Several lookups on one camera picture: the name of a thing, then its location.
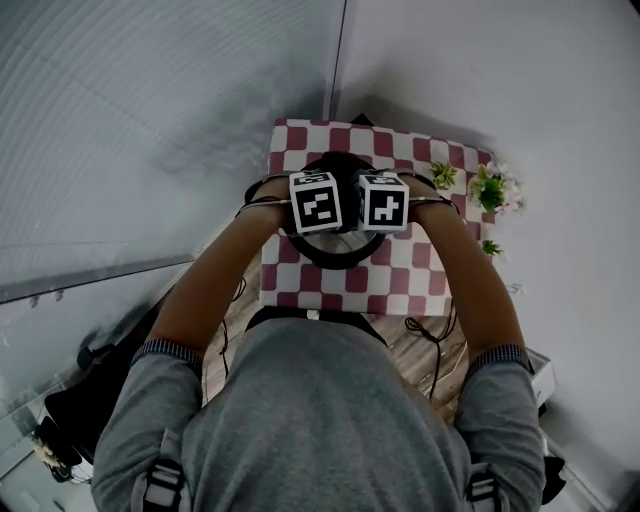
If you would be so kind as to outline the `person's grey sweatshirt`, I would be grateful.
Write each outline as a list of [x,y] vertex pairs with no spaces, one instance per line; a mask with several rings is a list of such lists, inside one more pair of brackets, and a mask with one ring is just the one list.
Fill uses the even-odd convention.
[[142,512],[150,472],[182,471],[180,512],[537,512],[545,486],[525,352],[506,345],[473,364],[452,424],[356,327],[265,321],[237,348],[204,402],[202,363],[154,339],[136,353],[94,457],[99,512]]

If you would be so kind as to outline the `person's black trousers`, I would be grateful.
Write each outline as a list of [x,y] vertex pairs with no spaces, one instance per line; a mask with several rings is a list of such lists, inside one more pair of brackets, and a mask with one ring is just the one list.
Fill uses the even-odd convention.
[[344,325],[350,325],[379,340],[384,346],[387,345],[383,337],[371,326],[368,320],[359,313],[333,311],[333,310],[306,310],[298,308],[286,308],[265,306],[257,311],[246,326],[246,331],[272,319],[302,318],[307,320],[318,320]]

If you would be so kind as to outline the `small variegated potted plant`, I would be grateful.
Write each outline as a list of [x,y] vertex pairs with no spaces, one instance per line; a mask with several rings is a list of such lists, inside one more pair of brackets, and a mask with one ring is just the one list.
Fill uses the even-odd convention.
[[457,169],[449,162],[432,162],[430,173],[432,182],[437,189],[449,190],[456,183]]

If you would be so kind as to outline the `person's left forearm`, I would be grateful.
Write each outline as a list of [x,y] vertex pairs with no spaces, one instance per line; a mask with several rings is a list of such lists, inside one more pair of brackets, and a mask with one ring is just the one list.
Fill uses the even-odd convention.
[[241,278],[266,241],[283,225],[289,198],[285,182],[261,187],[258,201],[242,210],[181,276],[164,301],[151,339],[203,354],[225,317]]

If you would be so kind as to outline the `black office chair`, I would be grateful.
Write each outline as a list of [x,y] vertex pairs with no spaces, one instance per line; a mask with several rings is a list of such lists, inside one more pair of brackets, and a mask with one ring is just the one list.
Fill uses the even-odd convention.
[[65,465],[49,468],[59,483],[74,478],[72,470],[91,464],[98,440],[111,417],[135,352],[149,334],[154,319],[143,318],[119,343],[79,354],[86,375],[68,389],[45,398],[46,416],[32,437],[42,439]]
[[545,486],[542,493],[542,505],[551,503],[566,486],[566,481],[561,476],[564,467],[565,461],[562,458],[544,457]]

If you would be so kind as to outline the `pink artificial flowers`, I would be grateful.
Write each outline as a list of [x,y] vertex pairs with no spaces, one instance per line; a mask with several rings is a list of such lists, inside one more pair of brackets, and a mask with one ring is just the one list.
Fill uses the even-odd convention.
[[39,437],[32,437],[31,444],[37,458],[49,468],[64,468],[65,465],[56,457],[52,449]]

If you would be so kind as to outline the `black cooker lid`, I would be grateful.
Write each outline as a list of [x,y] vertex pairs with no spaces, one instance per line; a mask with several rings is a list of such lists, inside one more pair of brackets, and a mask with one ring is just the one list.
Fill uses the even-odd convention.
[[[360,198],[358,192],[359,176],[365,173],[377,174],[384,171],[395,172],[399,175],[400,179],[404,176],[410,176],[417,181],[425,184],[430,188],[434,188],[435,185],[426,177],[417,174],[409,169],[376,169],[369,163],[365,162],[361,158],[354,154],[346,152],[326,152],[319,159],[306,165],[303,169],[297,172],[306,173],[318,173],[328,172],[333,175],[337,182],[339,201],[342,214],[342,227],[337,230],[324,230],[316,233],[309,233],[307,235],[299,235],[295,232],[295,220],[292,211],[292,204],[289,192],[289,175],[297,172],[281,172],[274,173],[266,176],[260,181],[253,184],[246,192],[244,205],[246,209],[252,205],[256,205],[258,201],[254,198],[256,193],[263,186],[267,186],[270,190],[275,187],[272,185],[274,181],[285,182],[289,198],[282,203],[289,214],[292,215],[294,224],[290,227],[286,227],[284,232],[292,234],[293,236],[308,237],[308,241],[314,247],[322,249],[327,252],[333,253],[346,253],[349,250],[355,250],[364,246],[370,241],[376,233],[384,234],[386,237],[389,234],[395,232],[367,232],[359,229],[359,210],[360,210]],[[427,202],[442,202],[449,206],[453,206],[454,203],[440,195],[435,197],[430,196],[416,196],[410,195],[409,189],[409,206],[408,206],[408,223],[409,223],[409,211],[411,208],[425,204]]]

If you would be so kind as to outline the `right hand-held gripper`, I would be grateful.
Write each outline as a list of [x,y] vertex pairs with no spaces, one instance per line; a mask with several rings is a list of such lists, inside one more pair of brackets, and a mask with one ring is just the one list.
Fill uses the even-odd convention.
[[399,232],[408,223],[409,187],[395,172],[359,176],[359,229]]

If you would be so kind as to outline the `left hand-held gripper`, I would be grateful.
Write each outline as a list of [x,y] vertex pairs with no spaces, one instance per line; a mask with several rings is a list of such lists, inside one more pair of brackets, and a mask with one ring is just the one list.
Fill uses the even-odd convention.
[[295,232],[307,235],[342,227],[338,186],[328,172],[289,175],[289,192]]

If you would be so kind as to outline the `person's right forearm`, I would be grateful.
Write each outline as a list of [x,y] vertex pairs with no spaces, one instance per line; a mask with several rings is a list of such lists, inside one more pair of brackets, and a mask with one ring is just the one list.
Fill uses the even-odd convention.
[[453,207],[427,202],[412,210],[444,268],[469,358],[499,346],[525,347],[511,298],[481,246]]

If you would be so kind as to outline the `pink white checkered tablecloth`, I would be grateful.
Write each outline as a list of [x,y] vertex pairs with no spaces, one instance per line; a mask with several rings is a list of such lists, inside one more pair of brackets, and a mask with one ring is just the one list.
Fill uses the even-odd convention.
[[[450,164],[455,183],[443,196],[455,203],[475,239],[492,215],[471,198],[468,183],[491,152],[428,135],[335,121],[280,119],[271,138],[268,170],[298,171],[327,151],[346,151],[377,169],[406,168],[426,175],[432,163]],[[259,300],[265,306],[327,309],[398,316],[444,316],[451,294],[442,263],[417,225],[388,236],[354,268],[321,269],[284,234],[262,250]]]

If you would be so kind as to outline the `potted plant with pale flowers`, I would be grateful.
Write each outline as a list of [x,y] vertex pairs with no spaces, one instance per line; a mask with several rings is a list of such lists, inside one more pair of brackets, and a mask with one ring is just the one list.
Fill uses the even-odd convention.
[[490,161],[480,165],[467,188],[470,197],[486,213],[515,213],[525,206],[520,181],[504,164]]

